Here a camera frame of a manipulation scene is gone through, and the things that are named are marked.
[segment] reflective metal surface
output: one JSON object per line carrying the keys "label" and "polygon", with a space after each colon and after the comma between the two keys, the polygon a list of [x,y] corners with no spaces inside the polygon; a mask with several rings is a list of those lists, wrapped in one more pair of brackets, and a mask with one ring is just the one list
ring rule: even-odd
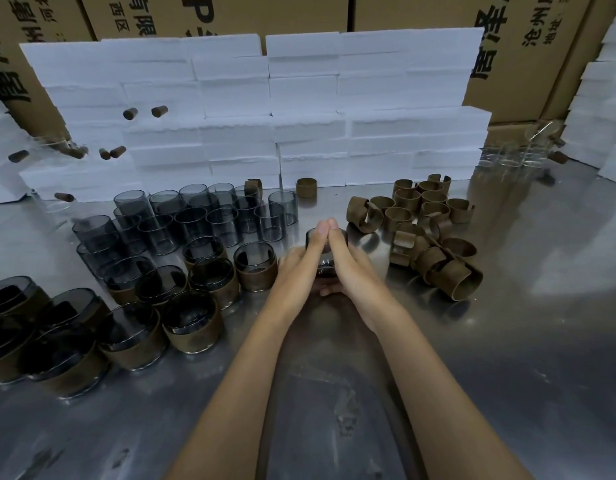
{"label": "reflective metal surface", "polygon": [[[319,189],[275,251],[303,245],[319,218],[334,214],[345,226],[350,196],[391,191]],[[539,181],[478,171],[452,183],[451,197],[466,195],[474,218],[454,234],[477,246],[485,273],[467,301],[450,302],[407,269],[389,269],[381,235],[349,229],[350,239],[536,478],[616,479],[616,184],[570,161]],[[75,212],[112,208],[80,204]],[[50,296],[90,287],[114,306],[75,253],[70,225],[55,227],[33,201],[0,205],[0,279],[27,274]],[[71,403],[25,382],[0,387],[0,480],[159,479],[266,294],[243,293],[224,310],[226,331],[208,351],[170,347],[144,371],[113,368]],[[280,354],[259,477],[402,479],[420,477],[419,468],[378,341],[345,297],[310,298]]]}

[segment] fingernail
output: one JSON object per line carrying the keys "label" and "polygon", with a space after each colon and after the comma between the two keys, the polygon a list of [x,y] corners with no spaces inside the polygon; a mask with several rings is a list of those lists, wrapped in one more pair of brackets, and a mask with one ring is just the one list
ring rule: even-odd
{"label": "fingernail", "polygon": [[329,230],[328,223],[326,221],[319,221],[317,224],[317,232],[320,234],[327,234]]}

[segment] stainless steel tabletop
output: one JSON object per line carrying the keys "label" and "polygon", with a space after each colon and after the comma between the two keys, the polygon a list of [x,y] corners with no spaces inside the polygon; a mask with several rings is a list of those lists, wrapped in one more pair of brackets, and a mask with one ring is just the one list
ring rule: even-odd
{"label": "stainless steel tabletop", "polygon": [[[476,244],[485,275],[459,303],[389,267],[385,236],[351,233],[538,479],[616,479],[616,184],[595,173],[570,161],[539,181],[478,171],[453,182],[450,196],[467,195],[477,206],[455,235]],[[352,195],[391,191],[319,189],[317,203],[302,206],[289,238],[275,245],[278,254],[303,245],[318,219],[334,216],[344,226]],[[112,208],[74,211],[85,217]],[[34,201],[0,205],[0,279],[27,274],[51,296],[75,287],[106,296],[75,247],[70,226],[53,229]],[[159,479],[266,294],[243,293],[225,310],[226,331],[207,352],[171,348],[144,371],[112,369],[69,403],[31,383],[0,387],[0,480]],[[378,341],[347,298],[310,298],[280,353],[260,477],[392,480],[419,478],[420,466]]]}

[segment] hand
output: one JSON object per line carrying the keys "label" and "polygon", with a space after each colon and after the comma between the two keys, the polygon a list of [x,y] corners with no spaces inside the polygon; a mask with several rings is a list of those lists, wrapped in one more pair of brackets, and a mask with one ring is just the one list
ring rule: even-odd
{"label": "hand", "polygon": [[279,260],[279,274],[262,312],[280,317],[288,325],[293,322],[312,289],[328,231],[328,223],[319,221],[308,248],[292,248]]}
{"label": "hand", "polygon": [[335,219],[328,219],[328,225],[328,241],[339,282],[321,287],[319,294],[346,294],[368,328],[376,333],[376,320],[383,315],[387,306],[397,302],[377,275],[367,254],[352,245],[345,245],[345,238]]}

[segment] person's right hand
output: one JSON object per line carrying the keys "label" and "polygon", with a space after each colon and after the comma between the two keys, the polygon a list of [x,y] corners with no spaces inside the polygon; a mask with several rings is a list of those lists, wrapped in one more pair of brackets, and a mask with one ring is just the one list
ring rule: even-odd
{"label": "person's right hand", "polygon": [[328,242],[339,283],[323,286],[319,294],[328,296],[336,292],[345,293],[368,328],[376,332],[376,320],[383,315],[387,307],[396,303],[396,300],[377,275],[368,256],[362,250],[345,244],[345,238],[336,220],[328,219],[328,224]]}

